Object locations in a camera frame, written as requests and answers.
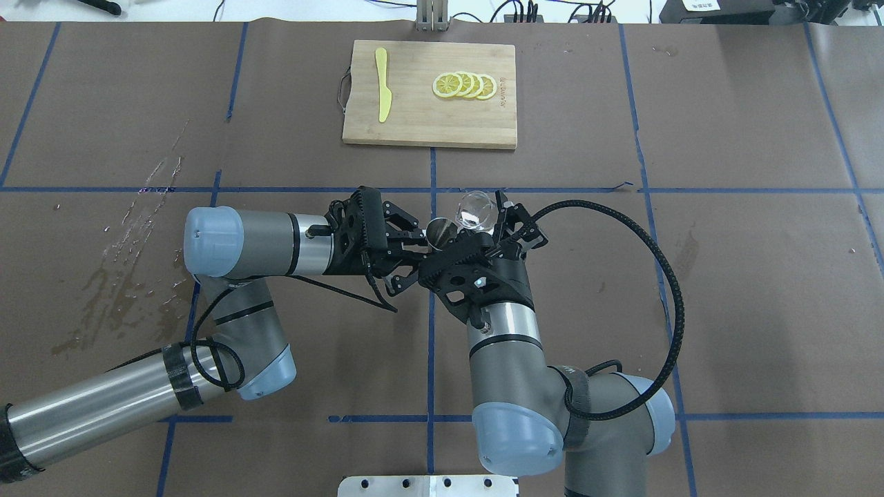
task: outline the light blue joint cap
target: light blue joint cap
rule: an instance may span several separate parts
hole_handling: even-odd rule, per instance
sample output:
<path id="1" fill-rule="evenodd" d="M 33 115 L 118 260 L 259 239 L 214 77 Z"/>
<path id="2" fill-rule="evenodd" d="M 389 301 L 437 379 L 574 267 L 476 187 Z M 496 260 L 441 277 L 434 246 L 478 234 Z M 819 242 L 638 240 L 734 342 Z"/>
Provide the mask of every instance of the light blue joint cap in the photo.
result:
<path id="1" fill-rule="evenodd" d="M 624 377 L 639 394 L 643 394 L 653 383 L 649 379 L 640 376 L 619 372 L 614 374 Z M 675 409 L 672 407 L 669 395 L 662 388 L 644 405 L 648 408 L 648 413 L 651 415 L 651 423 L 654 426 L 654 447 L 651 448 L 651 452 L 648 455 L 656 455 L 666 450 L 672 442 L 672 434 L 675 433 Z"/>
<path id="2" fill-rule="evenodd" d="M 184 265 L 191 274 L 225 276 L 242 254 L 242 218 L 233 207 L 196 207 L 184 224 Z"/>
<path id="3" fill-rule="evenodd" d="M 252 378 L 246 385 L 241 386 L 237 392 L 244 401 L 253 401 L 270 395 L 283 386 L 292 383 L 294 375 L 298 371 L 294 368 L 292 358 L 292 346 L 286 345 L 286 349 L 279 353 L 273 362 L 268 364 L 263 371 Z"/>
<path id="4" fill-rule="evenodd" d="M 539 475 L 559 467 L 563 439 L 549 419 L 508 402 L 485 402 L 473 409 L 479 462 L 508 477 Z"/>

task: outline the white label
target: white label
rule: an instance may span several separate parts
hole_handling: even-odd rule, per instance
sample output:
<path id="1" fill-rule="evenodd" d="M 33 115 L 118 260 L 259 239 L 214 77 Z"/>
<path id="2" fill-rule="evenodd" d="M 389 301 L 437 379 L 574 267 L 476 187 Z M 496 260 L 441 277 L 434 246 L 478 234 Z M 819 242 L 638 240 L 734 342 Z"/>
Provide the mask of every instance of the white label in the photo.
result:
<path id="1" fill-rule="evenodd" d="M 718 0 L 682 0 L 684 8 L 689 12 L 720 11 Z"/>

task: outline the wooden cutting board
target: wooden cutting board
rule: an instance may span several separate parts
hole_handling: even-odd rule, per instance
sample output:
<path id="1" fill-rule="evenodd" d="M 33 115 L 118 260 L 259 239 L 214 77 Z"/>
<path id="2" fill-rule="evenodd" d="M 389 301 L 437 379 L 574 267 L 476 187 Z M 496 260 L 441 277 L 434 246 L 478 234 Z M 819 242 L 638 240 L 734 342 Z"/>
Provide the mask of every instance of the wooden cutting board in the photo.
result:
<path id="1" fill-rule="evenodd" d="M 378 122 L 375 49 L 387 50 L 392 105 Z M 441 73 L 486 73 L 498 82 L 484 101 L 440 98 L 433 81 Z M 344 143 L 515 149 L 515 47 L 482 43 L 356 40 L 352 89 L 344 115 Z"/>

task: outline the sliced lemon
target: sliced lemon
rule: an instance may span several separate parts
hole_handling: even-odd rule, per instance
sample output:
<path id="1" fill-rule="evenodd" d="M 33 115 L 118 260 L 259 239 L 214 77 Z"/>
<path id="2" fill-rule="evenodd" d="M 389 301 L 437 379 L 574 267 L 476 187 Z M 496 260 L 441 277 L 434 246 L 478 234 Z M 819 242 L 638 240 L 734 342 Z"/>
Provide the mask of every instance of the sliced lemon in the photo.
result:
<path id="1" fill-rule="evenodd" d="M 488 74 L 478 74 L 477 77 L 482 80 L 482 92 L 476 96 L 476 100 L 488 100 L 497 93 L 497 80 Z"/>
<path id="2" fill-rule="evenodd" d="M 457 92 L 457 96 L 465 96 L 468 93 L 472 93 L 473 88 L 476 87 L 476 75 L 466 71 L 458 71 L 456 74 L 461 76 L 463 80 L 461 91 Z"/>
<path id="3" fill-rule="evenodd" d="M 441 73 L 433 81 L 433 93 L 442 98 L 451 98 L 459 91 L 463 78 L 458 73 Z"/>
<path id="4" fill-rule="evenodd" d="M 476 80 L 476 87 L 473 88 L 473 91 L 464 95 L 464 98 L 476 98 L 482 94 L 482 90 L 485 88 L 485 80 L 483 78 L 480 78 L 478 74 L 470 73 L 470 75 Z"/>

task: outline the thick black braided cable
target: thick black braided cable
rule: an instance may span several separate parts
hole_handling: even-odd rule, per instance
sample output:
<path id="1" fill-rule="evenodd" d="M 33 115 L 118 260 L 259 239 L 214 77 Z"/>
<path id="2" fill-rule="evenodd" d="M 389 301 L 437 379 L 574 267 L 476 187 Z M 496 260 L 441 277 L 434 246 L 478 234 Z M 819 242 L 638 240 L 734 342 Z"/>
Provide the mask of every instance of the thick black braided cable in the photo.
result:
<path id="1" fill-rule="evenodd" d="M 663 367 L 660 369 L 660 373 L 657 375 L 657 378 L 654 379 L 651 386 L 648 387 L 644 393 L 637 396 L 632 401 L 627 404 L 620 406 L 617 409 L 609 410 L 607 412 L 587 412 L 584 410 L 580 410 L 571 403 L 572 391 L 570 389 L 566 389 L 565 392 L 565 407 L 568 408 L 568 412 L 575 417 L 580 417 L 581 419 L 586 419 L 588 421 L 606 421 L 608 419 L 614 419 L 616 417 L 623 416 L 628 414 L 629 412 L 637 409 L 639 406 L 644 405 L 645 402 L 649 401 L 651 397 L 655 393 L 657 393 L 663 384 L 666 383 L 666 380 L 669 378 L 669 375 L 675 369 L 675 361 L 678 359 L 678 353 L 682 348 L 682 337 L 684 335 L 684 302 L 682 301 L 682 290 L 678 286 L 678 279 L 675 277 L 675 273 L 672 270 L 672 266 L 669 265 L 669 261 L 667 261 L 666 256 L 663 255 L 663 251 L 660 250 L 659 245 L 656 241 L 642 228 L 638 223 L 633 221 L 629 216 L 623 214 L 617 210 L 611 209 L 605 205 L 595 202 L 588 202 L 585 200 L 566 200 L 562 202 L 556 202 L 552 205 L 544 207 L 539 210 L 537 214 L 531 217 L 531 221 L 536 223 L 538 219 L 543 216 L 553 212 L 554 210 L 565 209 L 567 207 L 581 207 L 584 209 L 594 210 L 596 212 L 601 212 L 606 216 L 617 219 L 627 228 L 632 230 L 633 233 L 638 235 L 644 245 L 651 250 L 654 255 L 654 258 L 657 259 L 657 262 L 660 265 L 660 269 L 663 270 L 663 275 L 666 277 L 667 282 L 669 283 L 669 288 L 672 290 L 672 299 L 675 307 L 675 322 L 674 329 L 672 331 L 672 342 L 669 345 L 669 353 L 667 354 L 666 361 L 663 363 Z"/>

